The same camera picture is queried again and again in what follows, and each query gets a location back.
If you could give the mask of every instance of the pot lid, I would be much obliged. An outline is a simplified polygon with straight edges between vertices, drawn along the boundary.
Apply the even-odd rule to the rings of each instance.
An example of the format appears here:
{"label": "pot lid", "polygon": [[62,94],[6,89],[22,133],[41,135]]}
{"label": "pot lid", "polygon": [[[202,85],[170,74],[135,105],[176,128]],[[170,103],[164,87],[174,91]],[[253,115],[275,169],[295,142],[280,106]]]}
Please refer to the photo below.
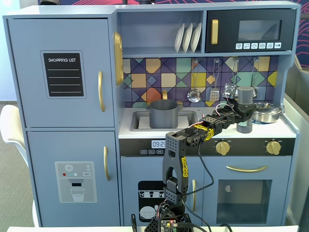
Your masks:
{"label": "pot lid", "polygon": [[281,108],[267,102],[256,103],[255,111],[260,114],[273,115],[281,113]]}

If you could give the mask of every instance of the stove knob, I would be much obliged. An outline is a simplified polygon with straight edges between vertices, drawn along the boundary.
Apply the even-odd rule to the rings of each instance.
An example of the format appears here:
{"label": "stove knob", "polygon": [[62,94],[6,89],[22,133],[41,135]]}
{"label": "stove knob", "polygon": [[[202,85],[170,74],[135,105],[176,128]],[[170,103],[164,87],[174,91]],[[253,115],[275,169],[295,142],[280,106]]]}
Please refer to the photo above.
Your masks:
{"label": "stove knob", "polygon": [[230,145],[225,141],[218,142],[216,146],[216,150],[218,153],[225,156],[230,150]]}
{"label": "stove knob", "polygon": [[281,149],[281,145],[276,141],[271,141],[266,145],[266,151],[272,155],[278,155]]}

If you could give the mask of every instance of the microwave buttons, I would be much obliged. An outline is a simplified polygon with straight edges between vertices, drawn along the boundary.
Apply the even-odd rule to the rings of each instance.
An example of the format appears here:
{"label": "microwave buttons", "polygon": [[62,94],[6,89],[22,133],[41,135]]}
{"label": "microwave buttons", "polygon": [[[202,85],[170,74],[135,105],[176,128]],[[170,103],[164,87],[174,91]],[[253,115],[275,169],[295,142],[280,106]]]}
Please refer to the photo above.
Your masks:
{"label": "microwave buttons", "polygon": [[244,43],[243,49],[250,49],[250,43]]}
{"label": "microwave buttons", "polygon": [[251,44],[251,49],[257,49],[257,48],[258,48],[258,43]]}
{"label": "microwave buttons", "polygon": [[260,43],[259,44],[259,49],[265,49],[266,43]]}
{"label": "microwave buttons", "polygon": [[274,48],[274,43],[267,43],[266,48],[267,48],[267,49]]}
{"label": "microwave buttons", "polygon": [[236,49],[242,49],[242,43],[237,43],[236,44]]}
{"label": "microwave buttons", "polygon": [[275,43],[275,48],[281,48],[281,42],[280,43]]}

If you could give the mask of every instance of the digital clock display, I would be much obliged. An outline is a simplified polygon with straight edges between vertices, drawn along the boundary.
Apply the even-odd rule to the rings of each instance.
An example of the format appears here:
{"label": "digital clock display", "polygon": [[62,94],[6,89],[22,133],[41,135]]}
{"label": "digital clock display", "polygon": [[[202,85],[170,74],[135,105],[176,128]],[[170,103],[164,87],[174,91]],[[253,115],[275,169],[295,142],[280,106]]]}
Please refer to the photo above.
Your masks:
{"label": "digital clock display", "polygon": [[165,148],[165,140],[152,140],[151,148]]}

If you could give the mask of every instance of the gray pot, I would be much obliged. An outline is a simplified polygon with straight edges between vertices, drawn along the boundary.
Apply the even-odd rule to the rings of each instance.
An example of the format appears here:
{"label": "gray pot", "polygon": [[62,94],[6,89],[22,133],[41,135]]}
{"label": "gray pot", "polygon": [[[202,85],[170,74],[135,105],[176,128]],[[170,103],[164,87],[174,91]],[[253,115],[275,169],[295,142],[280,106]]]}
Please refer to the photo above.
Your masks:
{"label": "gray pot", "polygon": [[178,127],[178,112],[182,105],[172,100],[158,100],[150,103],[150,128],[168,129]]}
{"label": "gray pot", "polygon": [[281,108],[267,102],[260,102],[256,103],[255,105],[256,109],[252,115],[252,118],[258,122],[277,122],[280,114],[282,113]]}

